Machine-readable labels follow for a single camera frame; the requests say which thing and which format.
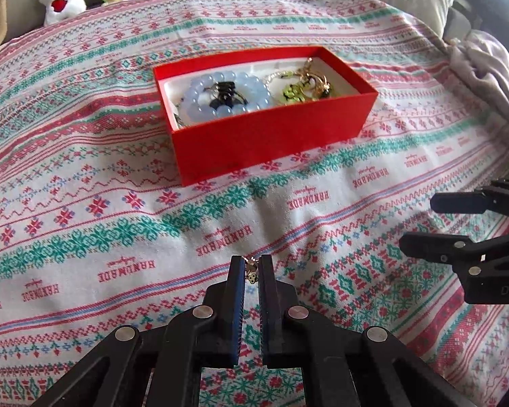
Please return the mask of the small gold earring charm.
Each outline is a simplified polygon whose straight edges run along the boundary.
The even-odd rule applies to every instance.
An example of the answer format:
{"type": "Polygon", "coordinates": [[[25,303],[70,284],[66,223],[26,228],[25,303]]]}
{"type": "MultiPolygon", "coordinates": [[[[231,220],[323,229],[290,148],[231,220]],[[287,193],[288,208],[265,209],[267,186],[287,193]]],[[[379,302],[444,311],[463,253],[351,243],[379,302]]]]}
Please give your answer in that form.
{"type": "Polygon", "coordinates": [[[244,257],[245,263],[245,279],[252,285],[258,282],[259,261],[253,257],[244,257]]]}

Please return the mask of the gold ring cluster keychain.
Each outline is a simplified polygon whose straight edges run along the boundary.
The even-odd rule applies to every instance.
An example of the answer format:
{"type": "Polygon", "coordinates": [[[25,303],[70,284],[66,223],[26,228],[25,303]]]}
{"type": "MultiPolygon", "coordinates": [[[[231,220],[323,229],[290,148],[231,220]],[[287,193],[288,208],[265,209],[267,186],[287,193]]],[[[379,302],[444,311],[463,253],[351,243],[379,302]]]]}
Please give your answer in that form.
{"type": "Polygon", "coordinates": [[[310,100],[321,100],[329,98],[332,92],[332,85],[328,78],[312,70],[314,60],[308,58],[300,69],[300,90],[310,100]]]}

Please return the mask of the black hair claw clip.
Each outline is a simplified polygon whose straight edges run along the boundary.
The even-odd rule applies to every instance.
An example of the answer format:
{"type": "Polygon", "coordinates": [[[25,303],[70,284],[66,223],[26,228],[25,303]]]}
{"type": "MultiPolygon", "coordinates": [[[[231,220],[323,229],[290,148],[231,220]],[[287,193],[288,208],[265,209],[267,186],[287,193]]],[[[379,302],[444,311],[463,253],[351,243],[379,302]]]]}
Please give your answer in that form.
{"type": "Polygon", "coordinates": [[[247,99],[237,91],[233,81],[224,81],[212,84],[207,88],[211,94],[209,106],[217,110],[220,106],[227,106],[232,109],[234,106],[247,105],[247,99]]]}

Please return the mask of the lavender crumpled cloth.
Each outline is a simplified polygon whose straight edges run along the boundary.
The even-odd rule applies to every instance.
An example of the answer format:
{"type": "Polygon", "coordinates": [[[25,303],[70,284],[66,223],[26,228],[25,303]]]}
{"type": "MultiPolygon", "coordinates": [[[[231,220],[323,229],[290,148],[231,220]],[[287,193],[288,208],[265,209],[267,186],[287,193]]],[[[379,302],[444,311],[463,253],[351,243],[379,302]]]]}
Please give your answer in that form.
{"type": "Polygon", "coordinates": [[[509,121],[509,52],[491,34],[471,30],[447,47],[451,70],[509,121]]]}

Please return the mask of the patterned knit bedspread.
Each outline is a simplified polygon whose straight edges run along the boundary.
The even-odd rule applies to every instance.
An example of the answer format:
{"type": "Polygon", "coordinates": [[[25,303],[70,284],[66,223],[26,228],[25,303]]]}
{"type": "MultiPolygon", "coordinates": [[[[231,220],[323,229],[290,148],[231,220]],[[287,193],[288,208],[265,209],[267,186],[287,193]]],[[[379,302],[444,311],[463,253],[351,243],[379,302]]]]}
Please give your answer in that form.
{"type": "Polygon", "coordinates": [[[128,0],[0,49],[0,406],[28,405],[116,327],[202,302],[234,254],[271,254],[301,302],[388,329],[480,406],[509,386],[509,305],[470,305],[403,232],[509,232],[438,215],[509,177],[509,123],[421,21],[377,0],[128,0]],[[379,95],[351,141],[182,187],[152,70],[321,45],[379,95]]]}

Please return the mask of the red cardboard box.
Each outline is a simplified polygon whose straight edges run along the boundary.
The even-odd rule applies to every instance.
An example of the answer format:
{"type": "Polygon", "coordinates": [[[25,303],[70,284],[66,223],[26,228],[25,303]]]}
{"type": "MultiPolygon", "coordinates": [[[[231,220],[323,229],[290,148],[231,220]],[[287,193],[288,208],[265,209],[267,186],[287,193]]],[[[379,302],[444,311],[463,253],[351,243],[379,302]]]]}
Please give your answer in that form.
{"type": "Polygon", "coordinates": [[[274,47],[210,54],[153,70],[182,186],[359,135],[378,93],[350,66],[320,46],[274,47]],[[263,76],[293,70],[308,58],[328,77],[327,99],[273,106],[236,117],[189,124],[177,105],[192,79],[235,71],[263,76]]]}

